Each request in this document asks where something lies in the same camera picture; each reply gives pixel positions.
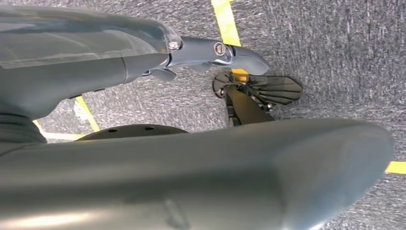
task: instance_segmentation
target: black metal part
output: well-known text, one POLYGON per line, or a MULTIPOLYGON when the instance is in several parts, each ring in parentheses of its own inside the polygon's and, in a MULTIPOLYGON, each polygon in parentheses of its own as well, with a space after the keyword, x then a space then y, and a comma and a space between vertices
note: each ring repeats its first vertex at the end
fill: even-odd
POLYGON ((118 126, 109 129, 104 129, 99 132, 91 133, 80 138, 81 140, 96 140, 96 139, 111 139, 111 138, 133 138, 133 137, 147 137, 147 136, 160 136, 170 134, 188 133, 182 129, 160 126, 160 125, 128 125, 118 126))
POLYGON ((221 73, 213 80, 213 91, 217 97, 223 98, 220 91, 225 85, 241 85, 250 96, 266 104, 288 105, 299 100, 302 96, 302 87, 289 77, 285 76, 254 76, 247 75, 246 82, 238 82, 241 75, 221 73))
POLYGON ((226 85, 224 90, 232 102, 232 108, 229 106, 227 108, 234 110, 234 117, 238 119, 241 125, 275 120, 270 114, 265 113, 249 96, 237 90, 235 85, 226 85))
POLYGON ((273 105, 287 105, 302 94, 302 87, 288 77, 228 73, 215 77, 213 90, 226 101, 229 126, 273 121, 267 113, 273 105))

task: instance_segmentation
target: pedal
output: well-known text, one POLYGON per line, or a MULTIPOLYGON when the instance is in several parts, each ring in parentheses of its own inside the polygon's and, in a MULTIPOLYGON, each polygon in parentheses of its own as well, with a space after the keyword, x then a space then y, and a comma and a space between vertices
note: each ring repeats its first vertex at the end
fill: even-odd
POLYGON ((221 73, 213 80, 213 91, 217 97, 224 98, 226 85, 236 85, 239 91, 265 106, 288 105, 302 96, 302 87, 286 76, 221 73))

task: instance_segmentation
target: yellow floor marking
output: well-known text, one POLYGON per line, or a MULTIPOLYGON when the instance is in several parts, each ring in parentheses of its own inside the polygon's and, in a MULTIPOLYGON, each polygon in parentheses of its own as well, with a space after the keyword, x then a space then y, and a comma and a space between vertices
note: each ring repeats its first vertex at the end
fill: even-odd
POLYGON ((386 173, 406 174, 406 162, 392 161, 385 171, 386 173))
POLYGON ((41 133, 46 139, 59 139, 59 140, 77 140, 84 137, 83 134, 69 134, 69 133, 41 133))
POLYGON ((84 134, 47 133, 47 132, 44 132, 44 130, 42 129, 41 125, 39 124, 39 122, 37 120, 35 120, 33 122, 38 127, 42 136, 44 136, 46 139, 77 140, 77 139, 85 136, 84 134))
MULTIPOLYGON (((241 46, 230 0, 212 0, 212 6, 223 42, 229 45, 241 46)), ((231 71, 238 74, 248 74, 243 69, 231 69, 231 71)))
POLYGON ((33 122, 34 122, 34 124, 37 126, 38 130, 39 130, 41 133, 43 133, 44 130, 42 129, 42 127, 41 127, 41 125, 39 124, 39 122, 38 122, 37 120, 35 120, 35 121, 33 121, 33 122))
MULTIPOLYGON (((212 0, 212 6, 225 44, 241 46, 236 22, 234 21, 231 0, 212 0)), ((232 69, 233 73, 248 74, 243 69, 232 69)), ((386 169, 387 173, 406 174, 406 162, 392 161, 386 169)))
POLYGON ((90 112, 90 109, 88 105, 86 104, 85 100, 83 99, 82 96, 79 96, 76 98, 76 101, 79 103, 83 111, 87 114, 88 121, 90 123, 91 128, 93 129, 94 132, 100 131, 99 125, 97 125, 96 120, 94 120, 93 115, 90 112))

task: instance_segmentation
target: gray carpet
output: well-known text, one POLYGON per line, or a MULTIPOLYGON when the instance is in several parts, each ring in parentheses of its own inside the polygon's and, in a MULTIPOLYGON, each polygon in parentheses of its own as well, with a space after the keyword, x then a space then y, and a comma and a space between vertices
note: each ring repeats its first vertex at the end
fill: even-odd
MULTIPOLYGON (((10 0, 5 3, 89 7, 159 19, 182 35, 219 39, 206 1, 10 0)), ((233 2, 241 43, 262 54, 271 73, 304 87, 301 101, 278 107, 280 119, 345 117, 377 122, 396 139, 395 159, 406 161, 406 22, 398 0, 245 0, 233 2)), ((153 123, 190 132, 226 126, 224 104, 209 75, 176 70, 173 82, 153 78, 85 95, 101 128, 153 123)), ((64 101, 40 122, 47 132, 89 133, 74 101, 64 101)), ((386 175, 328 230, 405 230, 406 175, 386 175)))

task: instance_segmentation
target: gray plastic cover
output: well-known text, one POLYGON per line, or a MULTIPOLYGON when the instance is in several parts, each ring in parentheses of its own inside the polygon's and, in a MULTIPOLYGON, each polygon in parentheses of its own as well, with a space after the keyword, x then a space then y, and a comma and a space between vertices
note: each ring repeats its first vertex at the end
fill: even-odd
POLYGON ((389 132, 351 120, 31 146, 34 125, 0 121, 1 230, 318 230, 393 157, 389 132))
POLYGON ((13 69, 170 53, 181 37, 153 20, 45 7, 0 7, 0 66, 13 69))

